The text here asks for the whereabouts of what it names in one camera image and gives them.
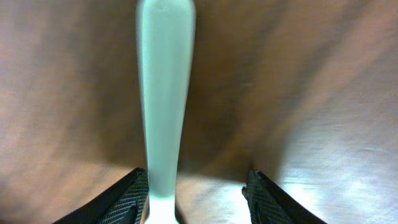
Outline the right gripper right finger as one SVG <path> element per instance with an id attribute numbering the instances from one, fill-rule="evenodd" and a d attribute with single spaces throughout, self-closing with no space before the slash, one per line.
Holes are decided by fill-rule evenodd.
<path id="1" fill-rule="evenodd" d="M 252 224 L 325 224 L 259 170 L 250 170 L 242 194 Z"/>

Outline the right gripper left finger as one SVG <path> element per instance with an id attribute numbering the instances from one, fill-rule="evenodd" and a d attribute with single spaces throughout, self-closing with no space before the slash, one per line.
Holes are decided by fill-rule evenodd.
<path id="1" fill-rule="evenodd" d="M 140 224 L 149 185 L 147 171 L 136 168 L 84 206 L 56 224 Z"/>

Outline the mint green plastic fork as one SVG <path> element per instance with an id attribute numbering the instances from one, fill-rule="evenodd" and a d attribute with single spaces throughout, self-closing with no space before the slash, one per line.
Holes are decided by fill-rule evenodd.
<path id="1" fill-rule="evenodd" d="M 146 223 L 177 222 L 178 155 L 195 26 L 192 0 L 143 0 L 137 4 L 137 65 L 149 181 Z"/>

